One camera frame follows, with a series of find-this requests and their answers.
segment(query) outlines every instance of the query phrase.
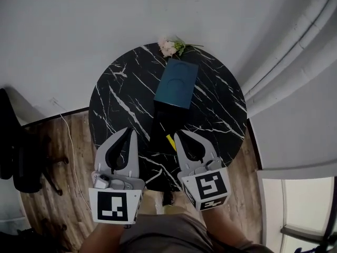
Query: white cable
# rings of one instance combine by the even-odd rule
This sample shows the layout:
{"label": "white cable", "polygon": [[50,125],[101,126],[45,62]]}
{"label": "white cable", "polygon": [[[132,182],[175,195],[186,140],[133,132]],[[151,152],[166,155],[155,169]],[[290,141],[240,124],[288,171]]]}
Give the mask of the white cable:
{"label": "white cable", "polygon": [[75,177],[76,177],[76,184],[77,184],[77,187],[78,187],[78,190],[80,191],[80,194],[81,194],[81,197],[85,203],[85,205],[89,208],[89,210],[91,211],[91,208],[90,206],[88,205],[88,203],[86,203],[85,199],[84,199],[84,196],[82,194],[82,191],[81,191],[81,188],[80,188],[80,184],[78,182],[78,177],[77,177],[77,173],[76,173],[76,164],[75,164],[75,152],[74,152],[74,143],[73,143],[73,139],[70,135],[70,128],[69,128],[69,125],[67,123],[67,121],[63,118],[63,116],[60,114],[61,118],[63,119],[63,121],[66,123],[67,125],[67,128],[68,128],[68,135],[69,135],[69,138],[70,138],[70,142],[72,144],[72,149],[73,149],[73,162],[74,162],[74,173],[75,173]]}

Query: shoe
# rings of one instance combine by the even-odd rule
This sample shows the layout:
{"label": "shoe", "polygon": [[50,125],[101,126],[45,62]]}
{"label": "shoe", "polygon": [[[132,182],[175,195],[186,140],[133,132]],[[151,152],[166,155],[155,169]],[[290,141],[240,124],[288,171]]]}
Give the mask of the shoe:
{"label": "shoe", "polygon": [[163,193],[163,206],[172,205],[174,203],[174,196],[172,192],[166,191]]}

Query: person's arm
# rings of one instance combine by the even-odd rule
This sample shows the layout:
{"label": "person's arm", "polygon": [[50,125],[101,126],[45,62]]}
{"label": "person's arm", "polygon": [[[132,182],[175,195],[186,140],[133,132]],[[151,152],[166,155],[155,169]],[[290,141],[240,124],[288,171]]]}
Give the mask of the person's arm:
{"label": "person's arm", "polygon": [[246,236],[225,214],[222,206],[202,211],[207,230],[217,240],[232,247],[247,241]]}
{"label": "person's arm", "polygon": [[81,246],[81,253],[115,253],[118,252],[124,225],[100,223],[86,238]]}

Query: pink flower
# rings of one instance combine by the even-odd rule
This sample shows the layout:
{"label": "pink flower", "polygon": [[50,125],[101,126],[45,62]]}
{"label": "pink flower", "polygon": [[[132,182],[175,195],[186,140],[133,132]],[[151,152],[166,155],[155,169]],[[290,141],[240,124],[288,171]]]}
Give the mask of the pink flower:
{"label": "pink flower", "polygon": [[172,55],[177,52],[177,49],[174,47],[174,42],[168,41],[164,37],[159,39],[158,45],[164,57],[168,57],[168,56],[172,57]]}

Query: white curtain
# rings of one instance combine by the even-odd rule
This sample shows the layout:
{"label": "white curtain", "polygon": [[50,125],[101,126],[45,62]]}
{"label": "white curtain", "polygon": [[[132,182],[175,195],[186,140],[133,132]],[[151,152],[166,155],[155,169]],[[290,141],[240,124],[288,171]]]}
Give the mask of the white curtain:
{"label": "white curtain", "polygon": [[242,86],[248,117],[289,96],[335,61],[337,0],[311,0],[278,47]]}

